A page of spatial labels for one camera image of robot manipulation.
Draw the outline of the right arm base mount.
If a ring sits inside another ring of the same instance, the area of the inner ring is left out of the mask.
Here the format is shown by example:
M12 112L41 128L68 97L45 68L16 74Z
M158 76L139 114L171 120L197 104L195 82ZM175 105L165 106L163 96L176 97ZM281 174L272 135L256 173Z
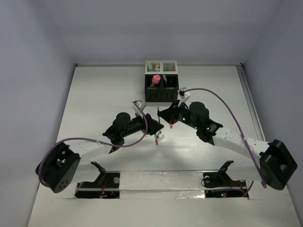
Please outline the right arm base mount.
M203 172L200 184L205 188L206 198L248 198L248 187L245 181L232 180L228 167L234 161L226 161L219 170Z

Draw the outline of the orange highlighter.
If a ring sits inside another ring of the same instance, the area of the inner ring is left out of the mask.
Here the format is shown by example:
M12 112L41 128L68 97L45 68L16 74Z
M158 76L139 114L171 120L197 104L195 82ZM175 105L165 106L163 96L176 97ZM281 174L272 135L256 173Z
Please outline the orange highlighter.
M153 68L154 71L156 71L156 69L158 69L160 66L158 64L156 64Z

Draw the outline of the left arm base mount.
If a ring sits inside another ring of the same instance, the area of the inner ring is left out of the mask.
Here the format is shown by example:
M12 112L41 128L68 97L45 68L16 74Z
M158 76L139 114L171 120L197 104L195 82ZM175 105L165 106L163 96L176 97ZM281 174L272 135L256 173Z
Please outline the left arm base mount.
M99 175L93 182L77 183L75 197L78 199L119 199L120 172L107 172L99 163L91 162Z

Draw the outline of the green highlighter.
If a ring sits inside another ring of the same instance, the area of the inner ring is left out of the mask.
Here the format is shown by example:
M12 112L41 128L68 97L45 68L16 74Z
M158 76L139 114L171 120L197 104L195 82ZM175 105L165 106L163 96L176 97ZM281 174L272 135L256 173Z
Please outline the green highlighter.
M152 63L150 61L147 62L148 71L153 71Z

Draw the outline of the purple ink pen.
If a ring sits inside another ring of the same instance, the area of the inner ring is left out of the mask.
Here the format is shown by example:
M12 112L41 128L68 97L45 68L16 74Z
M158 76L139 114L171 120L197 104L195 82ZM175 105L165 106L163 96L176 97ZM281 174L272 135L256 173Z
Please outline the purple ink pen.
M164 86L167 87L168 86L167 77L165 74L163 74L162 77L163 77L163 81L164 81Z

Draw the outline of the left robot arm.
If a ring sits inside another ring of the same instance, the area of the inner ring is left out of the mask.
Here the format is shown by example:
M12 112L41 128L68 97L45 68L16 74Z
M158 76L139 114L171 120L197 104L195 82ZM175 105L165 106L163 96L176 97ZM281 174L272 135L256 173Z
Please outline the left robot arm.
M156 135L164 126L151 118L149 114L136 115L131 118L128 113L117 114L112 125L103 133L110 142L88 138L68 138L53 145L36 168L39 182L50 188L54 193L62 192L73 178L81 180L84 174L77 172L81 162L88 162L103 154L110 154L119 148L131 147L138 141L126 145L125 137L143 132L146 135Z

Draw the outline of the blue ballpoint pen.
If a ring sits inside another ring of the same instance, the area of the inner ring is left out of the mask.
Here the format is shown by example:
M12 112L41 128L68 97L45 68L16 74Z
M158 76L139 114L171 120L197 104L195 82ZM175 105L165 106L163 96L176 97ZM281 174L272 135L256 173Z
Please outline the blue ballpoint pen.
M158 117L158 123L160 123L160 117L159 117L160 107L157 106L157 117Z

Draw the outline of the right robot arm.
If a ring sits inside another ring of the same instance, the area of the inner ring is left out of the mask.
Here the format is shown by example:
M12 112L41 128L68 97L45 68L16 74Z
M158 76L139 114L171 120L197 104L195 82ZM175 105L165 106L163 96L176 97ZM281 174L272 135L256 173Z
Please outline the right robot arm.
M298 168L282 141L260 141L232 132L211 120L209 110L201 102L192 102L186 106L177 100L157 115L171 125L181 122L194 128L197 137L203 142L250 158L259 167L263 181L273 189L283 190Z

